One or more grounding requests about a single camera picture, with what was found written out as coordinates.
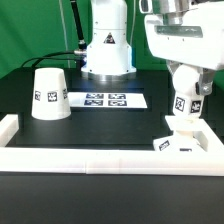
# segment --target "cable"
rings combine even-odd
[[[68,51],[68,37],[67,37],[67,30],[65,26],[64,9],[63,9],[63,4],[61,0],[59,0],[59,6],[60,6],[60,12],[61,12],[62,27],[64,32],[65,48],[66,48],[66,51]],[[68,60],[68,67],[71,68],[71,64],[69,60]]]
[[[78,39],[79,39],[79,49],[84,50],[86,49],[86,42],[84,40],[84,35],[83,35],[83,31],[82,31],[82,25],[81,25],[81,20],[80,20],[80,16],[79,16],[79,9],[78,9],[78,5],[76,0],[70,0],[71,6],[72,6],[72,10],[73,10],[73,15],[74,15],[74,19],[75,19],[75,24],[76,24],[76,30],[77,30],[77,35],[78,35]]]
[[[66,54],[74,55],[74,51],[61,51],[61,52],[47,54],[47,55],[44,55],[43,57],[53,57],[53,56],[66,55]],[[32,64],[32,67],[36,67],[36,65],[39,64],[41,61],[42,59],[37,60],[35,63]]]
[[[133,0],[133,21],[132,21],[132,28],[131,28],[131,36],[130,36],[130,46],[132,47],[133,42],[133,34],[135,29],[135,19],[136,19],[136,0]]]
[[[23,62],[23,64],[20,67],[23,68],[25,64],[27,64],[28,62],[33,61],[33,60],[41,60],[42,61],[42,60],[45,60],[45,59],[58,60],[58,61],[66,61],[66,60],[74,61],[75,60],[75,58],[37,57],[37,58],[30,58],[29,60],[26,60],[25,62]]]

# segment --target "printed marker sheet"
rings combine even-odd
[[[70,107],[147,108],[141,93],[68,93]]]

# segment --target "upside-down cup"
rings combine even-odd
[[[64,70],[59,68],[36,69],[32,116],[40,120],[59,120],[70,114]]]

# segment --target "black cable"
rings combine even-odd
[[[30,61],[33,61],[33,60],[45,60],[45,59],[49,59],[49,60],[58,60],[58,61],[66,61],[66,60],[69,60],[69,61],[74,61],[75,58],[52,58],[52,57],[37,57],[37,58],[30,58],[29,60],[26,60],[25,62],[23,62],[23,64],[20,66],[21,68],[24,67],[25,64],[27,64],[28,62]]]
[[[43,57],[40,57],[40,59],[38,59],[35,63],[32,64],[32,68],[35,68],[41,61],[44,60],[45,57],[53,57],[53,56],[66,55],[66,54],[74,55],[74,51],[61,51],[61,52],[55,52],[55,53],[44,55]]]
[[[81,21],[80,21],[80,17],[79,17],[78,5],[77,5],[76,0],[70,0],[70,2],[71,2],[72,10],[73,10],[73,15],[74,15],[74,18],[75,18],[77,35],[78,35],[78,38],[79,38],[79,49],[84,50],[84,49],[86,49],[86,43],[85,43],[85,40],[84,40],[82,25],[81,25]]]

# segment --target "black table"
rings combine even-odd
[[[72,108],[60,121],[31,117],[32,69],[16,69],[0,80],[0,118],[19,114],[13,147],[152,150],[170,134],[172,111],[167,72],[138,71],[134,80],[99,83],[65,70],[68,91],[143,93],[147,109]],[[224,136],[223,92],[206,98],[202,117]],[[0,174],[0,224],[210,224],[224,220],[224,178],[162,175]]]

